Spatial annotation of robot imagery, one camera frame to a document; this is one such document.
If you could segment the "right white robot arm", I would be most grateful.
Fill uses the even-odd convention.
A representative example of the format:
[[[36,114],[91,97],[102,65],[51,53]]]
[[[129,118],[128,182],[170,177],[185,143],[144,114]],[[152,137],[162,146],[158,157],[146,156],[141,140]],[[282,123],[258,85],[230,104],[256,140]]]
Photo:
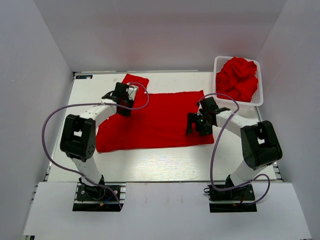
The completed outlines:
[[[244,186],[263,175],[266,167],[283,157],[283,152],[273,124],[268,121],[253,121],[238,115],[240,105],[235,102],[235,110],[219,107],[212,94],[205,95],[198,102],[198,111],[187,114],[186,134],[199,133],[200,136],[213,134],[213,127],[220,132],[215,140],[210,161],[210,181],[214,180],[214,163],[219,141],[225,130],[241,139],[243,160],[237,169],[225,180],[223,188],[212,188],[236,200],[244,193]]]

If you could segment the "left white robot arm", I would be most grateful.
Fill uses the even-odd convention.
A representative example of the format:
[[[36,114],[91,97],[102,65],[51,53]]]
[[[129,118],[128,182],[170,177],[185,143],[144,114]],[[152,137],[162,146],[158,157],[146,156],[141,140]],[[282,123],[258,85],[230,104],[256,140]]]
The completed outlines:
[[[96,129],[111,116],[131,115],[139,87],[125,83],[116,83],[115,89],[101,98],[98,105],[78,114],[69,114],[65,118],[60,150],[75,164],[77,171],[83,174],[80,182],[89,186],[88,193],[99,200],[105,196],[104,177],[97,168]]]

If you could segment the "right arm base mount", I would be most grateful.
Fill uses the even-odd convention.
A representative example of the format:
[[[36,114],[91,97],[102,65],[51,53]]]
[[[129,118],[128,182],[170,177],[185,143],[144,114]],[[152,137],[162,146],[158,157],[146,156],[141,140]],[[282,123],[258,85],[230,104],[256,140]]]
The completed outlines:
[[[257,206],[251,184],[229,191],[217,191],[211,185],[204,188],[208,194],[210,213],[255,213]]]

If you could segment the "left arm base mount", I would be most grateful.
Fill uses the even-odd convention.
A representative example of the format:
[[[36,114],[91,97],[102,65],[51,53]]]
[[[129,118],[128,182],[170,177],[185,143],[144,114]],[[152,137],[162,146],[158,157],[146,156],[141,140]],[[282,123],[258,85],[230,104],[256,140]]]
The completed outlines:
[[[125,202],[126,185],[109,184],[107,185],[113,193],[97,186],[86,186],[78,183],[74,196],[73,212],[120,212],[118,198],[121,207]]]

